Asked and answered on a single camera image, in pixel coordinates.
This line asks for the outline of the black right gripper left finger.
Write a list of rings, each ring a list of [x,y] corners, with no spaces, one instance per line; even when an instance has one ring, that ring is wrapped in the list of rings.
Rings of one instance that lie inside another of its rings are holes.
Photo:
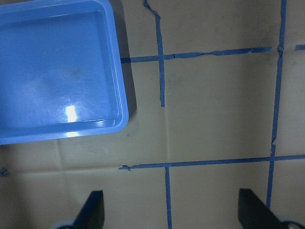
[[[105,221],[103,191],[92,191],[72,224],[73,229],[102,229]]]

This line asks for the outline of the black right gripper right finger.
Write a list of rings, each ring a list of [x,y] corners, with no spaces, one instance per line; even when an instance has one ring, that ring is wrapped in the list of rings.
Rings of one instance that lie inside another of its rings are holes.
[[[243,229],[283,229],[279,219],[251,189],[239,190],[239,222]]]

